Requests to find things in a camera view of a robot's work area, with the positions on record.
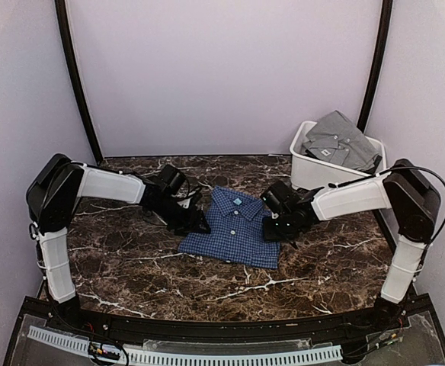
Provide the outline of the blue checked long sleeve shirt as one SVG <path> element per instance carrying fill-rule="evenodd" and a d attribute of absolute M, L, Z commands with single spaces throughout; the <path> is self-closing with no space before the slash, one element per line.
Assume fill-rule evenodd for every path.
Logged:
<path fill-rule="evenodd" d="M 189 233 L 178 251 L 274 270 L 280 244 L 266 242 L 263 231 L 263 219 L 270 215 L 261 199 L 217 186 L 206 212 L 210 233 Z"/>

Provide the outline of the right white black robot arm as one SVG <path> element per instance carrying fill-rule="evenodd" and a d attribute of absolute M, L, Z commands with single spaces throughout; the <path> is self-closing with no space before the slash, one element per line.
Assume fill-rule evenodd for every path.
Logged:
<path fill-rule="evenodd" d="M 397 309 L 414 279 L 421 273 L 427 251 L 443 230 L 437 220 L 440 192 L 427 179 L 436 172 L 416 166 L 407 159 L 350 181 L 314 180 L 300 185 L 276 181 L 261 194 L 271 211 L 263 221 L 264 239 L 292 243 L 317 223 L 359 212 L 390 209 L 398 224 L 398 242 L 380 291 L 385 300 L 367 315 L 367 323 L 383 331 L 395 321 Z"/>

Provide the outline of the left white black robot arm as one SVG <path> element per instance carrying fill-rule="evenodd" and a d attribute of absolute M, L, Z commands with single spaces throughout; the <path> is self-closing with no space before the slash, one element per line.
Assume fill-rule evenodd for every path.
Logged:
<path fill-rule="evenodd" d="M 27 189 L 26 202 L 31 219 L 30 236 L 40 249 L 40 264 L 48 290 L 58 303 L 56 319 L 70 332 L 81 332 L 86 316 L 73 304 L 76 295 L 69 267 L 67 234 L 75 210 L 84 197 L 139 205 L 162 218 L 168 230 L 178 236 L 210 233 L 204 212 L 197 206 L 200 188 L 184 197 L 177 195 L 186 182 L 184 173 L 165 165 L 156 175 L 140 177 L 75 162 L 57 153 Z"/>

